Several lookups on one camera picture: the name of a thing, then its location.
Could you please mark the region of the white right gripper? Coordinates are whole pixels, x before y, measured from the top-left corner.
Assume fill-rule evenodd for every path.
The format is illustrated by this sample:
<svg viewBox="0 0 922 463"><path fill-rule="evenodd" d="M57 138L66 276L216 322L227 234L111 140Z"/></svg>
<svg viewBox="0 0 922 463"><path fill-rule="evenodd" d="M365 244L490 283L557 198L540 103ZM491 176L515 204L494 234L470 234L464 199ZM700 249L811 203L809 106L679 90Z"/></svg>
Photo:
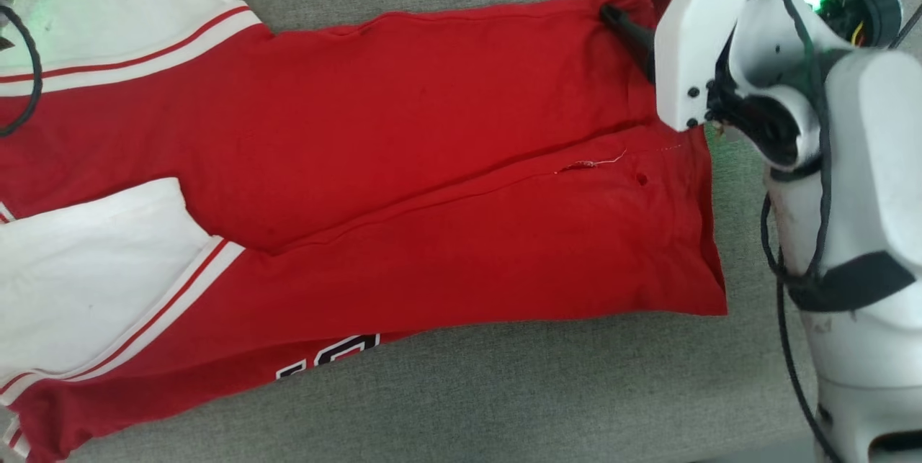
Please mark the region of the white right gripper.
<svg viewBox="0 0 922 463"><path fill-rule="evenodd" d="M675 130L714 122L778 171L903 165L901 0L673 0L655 33L599 17Z"/></svg>

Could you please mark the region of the red and white jersey shirt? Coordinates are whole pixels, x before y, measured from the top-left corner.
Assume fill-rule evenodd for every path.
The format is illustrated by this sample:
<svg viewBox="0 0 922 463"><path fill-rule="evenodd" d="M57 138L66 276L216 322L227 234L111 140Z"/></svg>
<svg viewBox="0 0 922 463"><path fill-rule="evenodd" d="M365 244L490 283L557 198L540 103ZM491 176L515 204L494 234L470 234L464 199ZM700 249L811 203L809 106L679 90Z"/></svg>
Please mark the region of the red and white jersey shirt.
<svg viewBox="0 0 922 463"><path fill-rule="evenodd" d="M92 438L449 326L727 312L704 132L549 0L274 33L243 0L12 0L0 446Z"/></svg>

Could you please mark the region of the grey fabric sofa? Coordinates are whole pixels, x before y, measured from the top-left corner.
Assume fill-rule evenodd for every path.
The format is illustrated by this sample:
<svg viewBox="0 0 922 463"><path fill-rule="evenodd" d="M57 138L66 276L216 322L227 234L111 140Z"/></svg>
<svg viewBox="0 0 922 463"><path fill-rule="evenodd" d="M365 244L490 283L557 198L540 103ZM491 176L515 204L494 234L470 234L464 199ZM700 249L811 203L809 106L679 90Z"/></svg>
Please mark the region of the grey fabric sofa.
<svg viewBox="0 0 922 463"><path fill-rule="evenodd" d="M274 30L537 0L244 0ZM621 315L411 336L68 463L813 463L758 239L763 165L711 140L725 318Z"/></svg>

